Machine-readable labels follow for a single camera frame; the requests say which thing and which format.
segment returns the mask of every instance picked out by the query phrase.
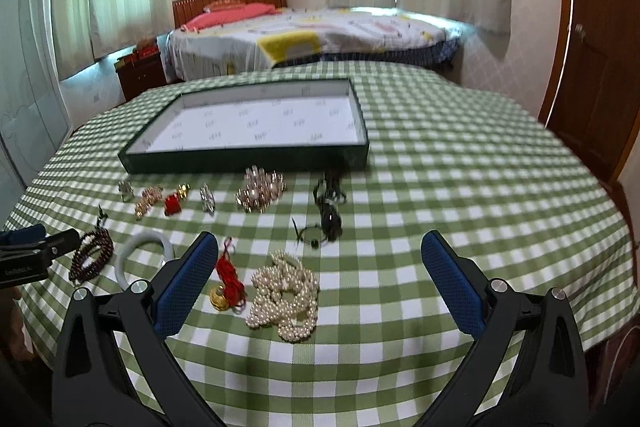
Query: gold pendant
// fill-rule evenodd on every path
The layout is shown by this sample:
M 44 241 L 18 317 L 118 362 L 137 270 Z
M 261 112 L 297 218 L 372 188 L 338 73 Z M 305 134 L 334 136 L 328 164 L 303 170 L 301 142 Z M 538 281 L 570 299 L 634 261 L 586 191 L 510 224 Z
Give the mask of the gold pendant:
M 178 189 L 175 193 L 178 195 L 179 200 L 185 200 L 189 196 L 189 191 L 191 190 L 191 186 L 188 184 L 180 184 L 178 185 Z
M 209 300 L 211 301 L 212 306 L 219 312 L 229 309 L 229 303 L 226 302 L 224 292 L 224 286 L 218 286 L 209 292 Z

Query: jewelry tray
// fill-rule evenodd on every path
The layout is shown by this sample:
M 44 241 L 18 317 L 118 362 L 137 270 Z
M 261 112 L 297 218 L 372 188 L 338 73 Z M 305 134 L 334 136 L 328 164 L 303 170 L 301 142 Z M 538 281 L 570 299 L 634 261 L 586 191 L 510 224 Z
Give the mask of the jewelry tray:
M 178 95 L 120 151 L 130 174 L 364 170 L 369 136 L 348 78 Z

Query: metal screw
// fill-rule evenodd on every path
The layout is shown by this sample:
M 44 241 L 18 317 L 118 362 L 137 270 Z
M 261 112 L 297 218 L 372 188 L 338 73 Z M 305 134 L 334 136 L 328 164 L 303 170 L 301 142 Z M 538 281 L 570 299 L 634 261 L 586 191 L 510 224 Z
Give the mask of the metal screw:
M 566 299 L 566 293 L 562 288 L 552 288 L 551 295 L 553 295 L 556 299 L 561 301 L 562 299 Z
M 74 291 L 74 299 L 76 301 L 81 301 L 87 296 L 88 293 L 89 292 L 86 288 L 78 288 L 76 291 Z
M 149 283 L 142 279 L 140 279 L 139 281 L 135 281 L 131 285 L 131 291 L 133 293 L 144 293 L 147 288 L 149 288 Z
M 494 279 L 491 281 L 491 288 L 498 293 L 505 293 L 509 285 L 502 279 Z

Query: door handle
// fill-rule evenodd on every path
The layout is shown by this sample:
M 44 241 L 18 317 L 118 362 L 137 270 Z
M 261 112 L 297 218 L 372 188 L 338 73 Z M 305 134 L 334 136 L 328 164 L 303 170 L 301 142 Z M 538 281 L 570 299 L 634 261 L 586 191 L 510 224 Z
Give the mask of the door handle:
M 579 22 L 575 25 L 575 33 L 580 37 L 580 42 L 583 42 L 584 38 L 587 36 L 587 30 L 585 30 L 584 26 Z

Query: beaded bracelet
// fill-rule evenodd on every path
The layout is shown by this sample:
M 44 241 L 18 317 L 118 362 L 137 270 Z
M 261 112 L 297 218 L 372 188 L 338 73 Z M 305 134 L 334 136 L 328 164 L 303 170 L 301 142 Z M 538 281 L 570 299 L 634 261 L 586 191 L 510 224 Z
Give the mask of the beaded bracelet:
M 80 240 L 81 246 L 76 250 L 71 260 L 69 280 L 72 283 L 84 283 L 97 277 L 113 255 L 113 241 L 111 240 L 108 230 L 102 227 L 109 216 L 102 211 L 101 206 L 99 206 L 98 209 L 99 214 L 95 223 L 95 229 L 82 236 Z M 85 240 L 89 238 L 91 238 L 91 240 L 86 243 Z M 83 266 L 84 261 L 86 261 L 95 250 L 100 250 L 98 259 L 88 266 Z

